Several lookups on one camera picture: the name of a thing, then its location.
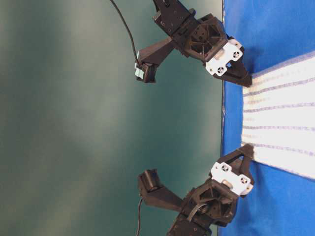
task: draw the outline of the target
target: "striped towel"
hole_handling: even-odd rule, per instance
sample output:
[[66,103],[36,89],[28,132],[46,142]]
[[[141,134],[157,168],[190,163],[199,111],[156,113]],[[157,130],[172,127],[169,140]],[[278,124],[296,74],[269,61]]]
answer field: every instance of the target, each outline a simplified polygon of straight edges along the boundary
[[315,52],[254,74],[243,99],[254,160],[315,178]]

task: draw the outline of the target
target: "wall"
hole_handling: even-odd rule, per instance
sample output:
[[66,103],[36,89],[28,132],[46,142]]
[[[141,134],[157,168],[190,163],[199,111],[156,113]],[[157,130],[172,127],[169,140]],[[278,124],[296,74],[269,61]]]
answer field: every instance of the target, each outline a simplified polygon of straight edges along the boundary
[[[182,1],[221,17],[221,1]],[[137,49],[165,38],[152,1],[117,0]],[[157,83],[134,77],[107,0],[0,2],[0,235],[134,235],[136,177],[183,197],[220,155],[221,81],[176,51]],[[140,235],[176,214],[143,206]]]

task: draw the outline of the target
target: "blue fabric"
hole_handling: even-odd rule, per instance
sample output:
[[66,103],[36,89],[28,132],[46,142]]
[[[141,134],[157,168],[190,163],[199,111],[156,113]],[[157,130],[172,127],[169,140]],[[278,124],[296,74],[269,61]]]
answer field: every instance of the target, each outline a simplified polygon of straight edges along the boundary
[[[225,0],[225,29],[245,47],[251,73],[315,50],[315,1]],[[223,152],[241,144],[240,86],[225,83]],[[252,163],[252,192],[221,236],[315,235],[315,181]]]

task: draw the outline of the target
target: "cable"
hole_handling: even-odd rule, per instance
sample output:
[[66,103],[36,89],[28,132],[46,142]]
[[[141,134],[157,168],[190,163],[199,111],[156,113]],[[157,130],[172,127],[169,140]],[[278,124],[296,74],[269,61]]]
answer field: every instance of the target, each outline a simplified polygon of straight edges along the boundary
[[140,62],[139,62],[139,60],[138,60],[138,58],[137,58],[136,49],[135,49],[135,46],[134,46],[133,38],[132,38],[131,32],[130,32],[130,30],[129,30],[129,27],[128,27],[128,25],[127,25],[127,23],[126,23],[126,21],[125,21],[123,15],[122,15],[122,13],[121,13],[120,10],[118,9],[117,5],[114,3],[113,0],[110,0],[110,1],[112,2],[112,4],[114,5],[115,9],[117,10],[118,14],[120,15],[120,18],[121,18],[122,21],[123,21],[124,26],[126,27],[126,29],[127,29],[127,31],[128,31],[129,37],[130,37],[130,39],[131,39],[131,44],[132,44],[132,49],[133,49],[134,58],[136,59],[137,65],[140,66]]
[[138,204],[138,229],[136,232],[136,236],[139,236],[139,233],[140,233],[140,208],[141,208],[142,200],[143,198],[140,199],[139,204]]

